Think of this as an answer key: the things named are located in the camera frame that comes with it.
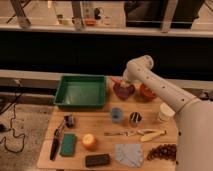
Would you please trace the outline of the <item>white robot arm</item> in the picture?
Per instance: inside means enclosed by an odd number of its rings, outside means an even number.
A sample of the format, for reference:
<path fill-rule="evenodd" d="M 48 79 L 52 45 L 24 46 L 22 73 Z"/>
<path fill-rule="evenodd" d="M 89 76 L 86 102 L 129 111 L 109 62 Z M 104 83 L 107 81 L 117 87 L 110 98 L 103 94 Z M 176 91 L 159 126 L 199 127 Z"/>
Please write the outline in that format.
<path fill-rule="evenodd" d="M 141 81 L 175 111 L 178 127 L 176 171 L 213 171 L 213 102 L 202 101 L 151 71 L 145 55 L 127 62 L 123 80 Z"/>

